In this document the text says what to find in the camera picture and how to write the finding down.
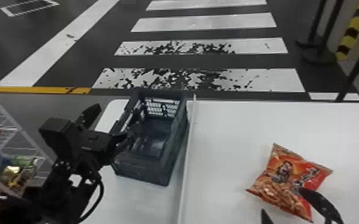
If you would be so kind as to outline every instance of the plastic basket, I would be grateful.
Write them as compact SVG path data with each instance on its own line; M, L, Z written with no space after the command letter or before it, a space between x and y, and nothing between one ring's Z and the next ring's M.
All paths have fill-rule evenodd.
M135 91L112 129L130 133L130 144L112 164L116 174L167 186L187 128L183 94Z

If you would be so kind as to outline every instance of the wire shelf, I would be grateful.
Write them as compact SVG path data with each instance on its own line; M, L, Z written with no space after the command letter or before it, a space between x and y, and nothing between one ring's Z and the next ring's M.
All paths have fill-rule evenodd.
M0 105L0 199L42 186L53 161Z

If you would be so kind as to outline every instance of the orange snack bag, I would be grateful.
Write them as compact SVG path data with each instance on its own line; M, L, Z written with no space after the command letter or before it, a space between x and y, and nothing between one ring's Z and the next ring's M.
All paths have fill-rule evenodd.
M313 223L310 205L298 189L315 191L331 173L332 170L274 143L266 170L247 192Z

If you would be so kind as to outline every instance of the yellow line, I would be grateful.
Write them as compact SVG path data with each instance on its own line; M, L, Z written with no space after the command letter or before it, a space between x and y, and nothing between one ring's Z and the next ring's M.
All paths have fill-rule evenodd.
M0 86L0 92L17 94L88 94L91 88L43 87L43 86Z

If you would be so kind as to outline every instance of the stanchion base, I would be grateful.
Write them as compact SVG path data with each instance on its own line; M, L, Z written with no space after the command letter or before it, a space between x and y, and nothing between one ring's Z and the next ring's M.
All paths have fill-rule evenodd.
M296 38L295 43L296 46L300 48L316 48L321 43L321 37L316 36L312 42L309 42L308 37L305 34L303 34L300 35L298 38Z
M329 66L337 61L335 54L327 49L324 50L321 56L317 55L317 49L315 48L306 49L302 53L302 58L315 66Z

